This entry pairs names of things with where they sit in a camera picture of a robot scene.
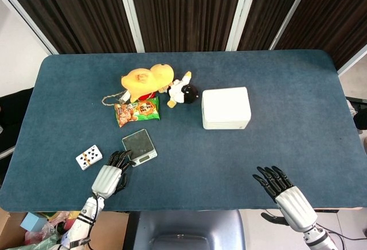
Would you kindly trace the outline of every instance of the stuffed animal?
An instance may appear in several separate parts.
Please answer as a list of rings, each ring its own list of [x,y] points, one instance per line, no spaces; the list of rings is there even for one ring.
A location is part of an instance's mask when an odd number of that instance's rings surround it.
[[[167,105],[170,108],[176,106],[177,103],[191,104],[199,97],[195,86],[189,84],[191,72],[187,71],[182,80],[174,80],[173,84],[168,88],[170,100]]]
[[[130,102],[135,102],[141,96],[153,97],[151,93],[164,92],[172,84],[173,76],[172,67],[166,64],[134,69],[121,77],[121,85],[127,90],[121,99],[127,101],[130,98]]]

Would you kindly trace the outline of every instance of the digital kitchen scale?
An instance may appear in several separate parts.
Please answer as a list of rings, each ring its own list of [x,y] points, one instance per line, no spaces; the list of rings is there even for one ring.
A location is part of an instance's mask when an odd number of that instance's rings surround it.
[[[132,154],[129,156],[130,160],[134,161],[136,167],[157,156],[157,152],[150,140],[146,129],[137,131],[122,139],[125,150],[131,150]]]

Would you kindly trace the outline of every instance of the robot hand finger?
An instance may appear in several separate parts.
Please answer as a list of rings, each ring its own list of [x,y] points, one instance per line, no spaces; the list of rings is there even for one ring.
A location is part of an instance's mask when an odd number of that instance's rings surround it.
[[[278,195],[276,191],[269,185],[269,183],[264,180],[262,177],[258,176],[257,174],[252,175],[254,179],[259,181],[261,186],[264,188],[264,190],[268,193],[268,195],[275,201],[275,197]]]
[[[126,162],[124,165],[122,165],[121,167],[120,167],[120,169],[122,170],[122,173],[124,173],[126,170],[127,170],[127,168],[129,168],[129,166],[132,166],[132,165],[135,165],[136,163],[134,162],[134,161],[128,161],[128,162]]]
[[[116,187],[116,190],[115,190],[115,192],[114,192],[113,194],[116,194],[116,193],[118,193],[119,191],[121,191],[121,190],[125,189],[126,184],[127,184],[127,174],[123,174],[123,175],[122,175],[122,178],[121,178],[121,183],[120,183],[120,185],[118,185],[118,186]]]
[[[287,185],[282,180],[282,178],[280,177],[280,175],[276,171],[274,171],[273,169],[270,169],[269,167],[265,167],[264,169],[265,169],[265,171],[267,171],[268,173],[271,174],[271,176],[276,181],[276,183],[280,186],[280,189],[282,191],[284,191],[288,188]]]
[[[257,170],[263,174],[269,185],[274,189],[274,191],[279,194],[282,191],[282,188],[280,188],[280,185],[277,183],[277,181],[273,178],[273,176],[266,170],[264,170],[261,167],[257,167]]]
[[[107,166],[112,166],[112,163],[114,163],[114,161],[115,161],[115,159],[116,159],[116,157],[119,155],[119,151],[115,151],[113,154],[111,154],[111,156],[110,156],[110,158],[109,158],[109,160],[108,160],[108,162],[107,162]]]
[[[277,174],[279,174],[280,178],[283,180],[284,184],[287,186],[287,189],[293,187],[293,183],[288,179],[288,176],[286,176],[286,174],[280,168],[276,166],[272,166],[272,169]]]
[[[116,167],[121,168],[121,166],[124,164],[126,156],[130,155],[131,153],[132,153],[131,150],[122,151],[119,155],[118,161],[116,162]]]

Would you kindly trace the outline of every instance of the playing card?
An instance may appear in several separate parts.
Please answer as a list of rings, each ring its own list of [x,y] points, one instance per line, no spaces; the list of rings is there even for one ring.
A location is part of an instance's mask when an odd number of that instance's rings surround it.
[[[93,145],[88,150],[84,151],[82,154],[76,157],[76,162],[78,162],[81,169],[84,171],[90,165],[101,160],[102,153],[98,150],[96,145]]]

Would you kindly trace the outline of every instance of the white container lid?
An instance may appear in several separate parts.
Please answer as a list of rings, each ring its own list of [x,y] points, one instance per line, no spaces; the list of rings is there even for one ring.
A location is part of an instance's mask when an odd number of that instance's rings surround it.
[[[250,121],[251,109],[246,87],[203,91],[202,113],[206,123]]]

